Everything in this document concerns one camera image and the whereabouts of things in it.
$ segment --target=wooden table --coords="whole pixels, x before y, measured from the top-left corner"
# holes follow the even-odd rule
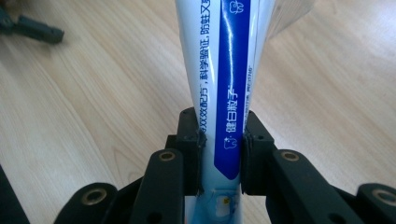
[[[395,1],[317,0],[266,43],[251,109],[279,148],[333,185],[396,187]],[[122,188],[192,106],[172,0],[21,0],[62,27],[49,46],[0,36],[0,163],[32,223],[93,182]],[[245,223],[267,223],[244,197]]]

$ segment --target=blue stripe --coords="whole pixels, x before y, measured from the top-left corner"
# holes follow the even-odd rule
[[[249,0],[221,0],[215,166],[239,174],[248,72]]]

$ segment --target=toothpaste logo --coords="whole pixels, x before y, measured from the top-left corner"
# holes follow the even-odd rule
[[[234,138],[231,138],[231,137],[224,138],[224,148],[225,149],[235,148],[235,147],[237,147],[237,143],[238,142]]]
[[[244,4],[237,2],[236,0],[233,0],[230,3],[230,12],[233,14],[238,14],[244,11]]]

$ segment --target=blue label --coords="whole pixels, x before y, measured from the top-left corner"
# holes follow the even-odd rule
[[[239,174],[248,73],[249,0],[221,0],[215,166]]]

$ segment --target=white toothpaste tube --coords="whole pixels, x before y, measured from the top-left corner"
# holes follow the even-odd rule
[[[187,223],[241,223],[239,171],[252,84],[275,0],[176,0],[180,41],[200,129],[204,193]]]

